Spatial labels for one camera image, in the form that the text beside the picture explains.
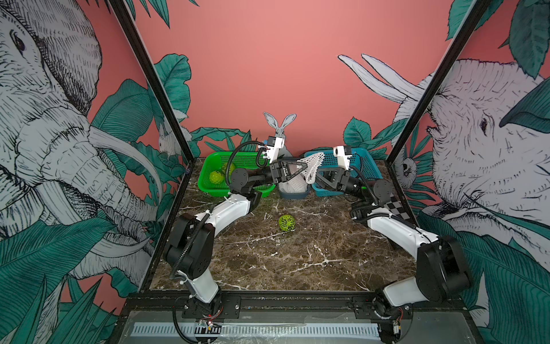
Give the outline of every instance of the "black metal frame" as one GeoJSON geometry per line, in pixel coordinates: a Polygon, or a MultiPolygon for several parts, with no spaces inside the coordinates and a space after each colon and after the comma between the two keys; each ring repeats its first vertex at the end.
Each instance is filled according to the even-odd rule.
{"type": "MultiPolygon", "coordinates": [[[[183,137],[183,134],[180,131],[179,123],[177,122],[175,115],[173,113],[172,107],[170,105],[169,99],[164,91],[162,84],[159,81],[158,75],[155,71],[155,66],[151,62],[151,59],[146,51],[146,48],[141,40],[141,37],[134,25],[133,19],[127,11],[126,4],[124,0],[109,0],[115,15],[117,16],[119,23],[126,34],[128,41],[134,50],[134,53],[145,73],[147,81],[151,89],[153,90],[157,100],[160,104],[162,111],[170,123],[178,143],[181,146],[181,149],[184,153],[185,158],[189,162],[188,170],[183,181],[180,184],[178,193],[175,197],[174,206],[170,210],[170,214],[165,225],[164,231],[161,235],[161,238],[158,241],[157,248],[152,257],[151,264],[147,269],[144,281],[140,288],[140,291],[137,293],[132,293],[126,299],[126,304],[120,314],[117,326],[114,328],[112,336],[109,338],[108,343],[118,343],[121,335],[123,334],[124,327],[128,321],[128,316],[130,312],[135,310],[140,311],[163,311],[163,310],[172,310],[174,301],[177,297],[185,297],[189,295],[187,291],[159,291],[159,290],[149,290],[151,286],[152,277],[154,271],[158,265],[158,262],[161,259],[162,250],[164,244],[166,243],[167,237],[170,233],[170,230],[166,228],[171,228],[176,214],[177,209],[183,199],[183,195],[189,183],[191,173],[195,165],[195,158],[193,157],[191,150],[183,137]]],[[[423,94],[422,98],[419,101],[419,104],[415,108],[411,118],[409,119],[407,125],[405,126],[403,133],[399,137],[395,147],[392,152],[389,154],[388,159],[385,163],[388,167],[388,171],[393,179],[395,188],[398,193],[399,199],[402,201],[403,206],[406,211],[409,213],[413,221],[415,220],[414,214],[406,202],[405,195],[401,190],[400,186],[397,183],[397,178],[395,172],[392,168],[392,164],[395,161],[395,158],[401,148],[405,145],[408,137],[413,132],[415,126],[418,124],[418,121],[424,114],[428,104],[430,103],[433,96],[436,94],[437,89],[440,87],[441,83],[445,79],[447,73],[452,67],[453,63],[456,61],[461,50],[465,46],[468,38],[475,29],[475,26],[479,22],[479,19],[489,6],[491,0],[477,0],[473,9],[470,11],[466,19],[464,20],[461,28],[459,29],[455,39],[451,43],[445,57],[440,63],[438,69],[436,70],[432,81],[426,89],[426,92],[423,94]]],[[[223,296],[229,297],[239,297],[240,298],[240,312],[248,311],[258,311],[263,312],[273,312],[276,310],[284,309],[287,312],[354,312],[356,318],[358,319],[371,319],[371,321],[381,321],[375,319],[372,314],[364,311],[364,308],[360,307],[359,300],[369,300],[372,299],[374,293],[372,292],[303,292],[303,291],[222,291],[223,296]]],[[[422,302],[415,304],[414,312],[460,312],[466,319],[466,322],[474,335],[476,342],[483,343],[483,339],[477,330],[474,321],[472,320],[470,313],[464,307],[464,303],[460,299],[454,299],[450,302],[445,303],[432,303],[432,302],[422,302]]],[[[410,318],[411,314],[407,312],[404,315],[404,319],[410,318]]]]}
{"type": "Polygon", "coordinates": [[[130,43],[134,54],[136,55],[137,61],[139,62],[141,69],[143,69],[143,73],[145,74],[147,82],[149,83],[151,90],[153,90],[153,93],[157,98],[158,104],[160,105],[162,112],[164,112],[168,123],[170,123],[170,127],[172,128],[172,131],[174,132],[174,135],[178,140],[178,144],[181,147],[185,159],[187,159],[188,163],[191,163],[191,161],[193,161],[195,158],[193,157],[193,154],[191,152],[191,149],[189,148],[189,145],[187,144],[187,141],[185,140],[185,137],[183,137],[182,129],[179,126],[178,120],[174,115],[172,105],[170,105],[170,100],[168,99],[168,96],[164,91],[164,87],[162,86],[158,78],[155,66],[153,65],[153,62],[151,61],[151,58],[147,53],[147,49],[145,48],[145,45],[141,40],[138,29],[134,25],[134,19],[131,17],[130,13],[126,9],[127,5],[125,1],[109,0],[109,2],[111,3],[113,12],[117,16],[118,22],[122,27],[122,30],[126,34],[126,38],[128,39],[128,42],[130,43]]]}
{"type": "MultiPolygon", "coordinates": [[[[188,299],[187,291],[148,291],[134,293],[126,299],[117,326],[114,328],[108,344],[116,344],[124,333],[128,317],[133,311],[141,312],[171,312],[174,302],[178,297],[184,297],[178,302],[178,312],[184,310],[188,299]]],[[[363,303],[368,303],[374,298],[372,292],[304,292],[304,291],[223,291],[222,298],[237,302],[238,312],[353,312],[356,319],[369,320],[371,323],[388,323],[391,320],[381,320],[368,309],[363,308],[363,303]]],[[[466,320],[468,328],[472,332],[476,343],[482,344],[483,339],[475,325],[470,313],[465,308],[460,298],[442,303],[418,302],[414,308],[404,309],[403,319],[412,319],[416,312],[455,312],[461,313],[466,320]]]]}
{"type": "Polygon", "coordinates": [[[428,105],[432,101],[433,97],[436,95],[437,90],[447,77],[447,73],[449,73],[454,62],[458,59],[458,56],[460,55],[462,49],[474,32],[477,23],[479,23],[481,16],[483,16],[490,4],[491,0],[476,0],[474,7],[464,19],[462,26],[460,27],[455,38],[453,39],[453,42],[447,49],[447,53],[445,53],[445,56],[437,67],[437,70],[433,75],[432,81],[426,88],[426,91],[422,95],[422,98],[420,98],[420,101],[418,101],[418,104],[412,112],[412,115],[409,118],[409,121],[407,122],[405,128],[403,129],[403,132],[399,136],[399,139],[392,147],[392,151],[389,153],[388,158],[386,159],[386,161],[389,162],[390,165],[393,164],[395,158],[397,157],[401,149],[405,146],[407,140],[409,139],[409,136],[411,136],[414,128],[420,121],[420,118],[422,118],[424,113],[426,113],[428,105]]]}

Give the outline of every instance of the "black cable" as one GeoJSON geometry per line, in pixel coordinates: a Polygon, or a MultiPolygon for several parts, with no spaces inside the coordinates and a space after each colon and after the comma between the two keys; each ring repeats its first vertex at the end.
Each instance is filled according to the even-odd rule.
{"type": "Polygon", "coordinates": [[[367,178],[365,177],[363,172],[361,172],[361,170],[356,166],[350,165],[349,167],[355,172],[357,172],[357,174],[359,175],[359,178],[361,178],[361,181],[363,182],[363,185],[367,189],[368,195],[372,198],[372,202],[374,203],[374,205],[379,205],[380,202],[378,201],[378,197],[375,196],[375,193],[372,191],[372,188],[367,184],[367,178]]]}
{"type": "Polygon", "coordinates": [[[260,147],[260,149],[258,149],[258,154],[256,155],[256,165],[258,167],[266,167],[267,166],[267,159],[263,159],[263,163],[260,164],[260,159],[262,157],[262,153],[264,153],[265,151],[267,151],[267,149],[265,147],[260,147]]]}
{"type": "Polygon", "coordinates": [[[178,298],[175,299],[174,301],[174,305],[172,306],[172,321],[174,322],[174,327],[175,327],[175,331],[178,333],[178,335],[181,337],[181,339],[183,339],[185,342],[189,343],[189,344],[199,344],[200,342],[197,342],[197,341],[194,341],[190,338],[187,338],[182,330],[179,328],[179,324],[178,324],[178,317],[177,315],[175,314],[175,304],[176,302],[179,300],[179,299],[183,299],[183,298],[187,298],[185,296],[180,296],[178,298]]]}
{"type": "Polygon", "coordinates": [[[237,155],[237,153],[239,152],[239,150],[241,148],[243,148],[244,146],[251,145],[251,144],[259,145],[259,146],[263,145],[263,143],[261,143],[259,141],[247,141],[247,142],[244,142],[244,143],[241,143],[240,145],[238,145],[233,150],[231,155],[229,156],[229,160],[227,161],[227,168],[225,169],[225,183],[227,184],[227,186],[229,186],[229,171],[231,169],[231,163],[233,162],[233,158],[235,158],[235,155],[237,155]]]}
{"type": "MultiPolygon", "coordinates": [[[[212,205],[212,207],[210,207],[210,212],[212,212],[215,207],[216,207],[215,204],[212,205]]],[[[208,220],[209,217],[210,217],[210,213],[207,212],[202,217],[201,221],[195,226],[195,229],[193,230],[193,233],[191,233],[191,236],[189,237],[189,240],[187,240],[187,243],[185,244],[185,247],[183,248],[183,251],[181,251],[181,254],[179,255],[178,260],[175,262],[174,265],[172,265],[172,269],[170,270],[170,276],[169,276],[169,278],[171,280],[174,279],[175,272],[178,271],[179,265],[182,263],[183,259],[185,258],[185,256],[189,252],[189,250],[191,249],[191,246],[193,245],[193,242],[195,241],[197,235],[199,235],[200,230],[202,229],[202,227],[206,223],[206,220],[208,220]]]]}

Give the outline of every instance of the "green mesh ball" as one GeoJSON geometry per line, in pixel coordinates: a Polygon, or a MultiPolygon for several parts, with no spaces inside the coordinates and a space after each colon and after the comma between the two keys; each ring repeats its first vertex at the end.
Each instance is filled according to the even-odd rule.
{"type": "Polygon", "coordinates": [[[296,221],[292,215],[283,215],[279,218],[279,227],[283,232],[291,232],[296,226],[296,221]]]}

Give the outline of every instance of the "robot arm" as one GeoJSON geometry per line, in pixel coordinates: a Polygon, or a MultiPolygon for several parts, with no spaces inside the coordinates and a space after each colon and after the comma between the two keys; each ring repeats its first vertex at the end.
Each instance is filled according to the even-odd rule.
{"type": "Polygon", "coordinates": [[[390,201],[391,184],[383,179],[352,177],[350,147],[335,147],[333,153],[338,168],[317,170],[317,183],[358,197],[360,200],[351,205],[351,218],[391,239],[416,261],[416,276],[379,291],[375,311],[381,318],[391,317],[403,304],[442,301],[470,287],[470,269],[456,239],[439,237],[393,215],[381,206],[390,201]]]}

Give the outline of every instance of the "checkerboard pattern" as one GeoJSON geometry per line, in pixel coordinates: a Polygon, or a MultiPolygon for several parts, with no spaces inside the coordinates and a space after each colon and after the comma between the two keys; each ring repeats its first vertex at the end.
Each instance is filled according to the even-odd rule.
{"type": "Polygon", "coordinates": [[[411,218],[405,211],[405,208],[403,208],[399,199],[394,195],[392,195],[392,200],[389,203],[384,204],[384,208],[391,211],[393,215],[401,217],[403,220],[408,220],[411,218]]]}

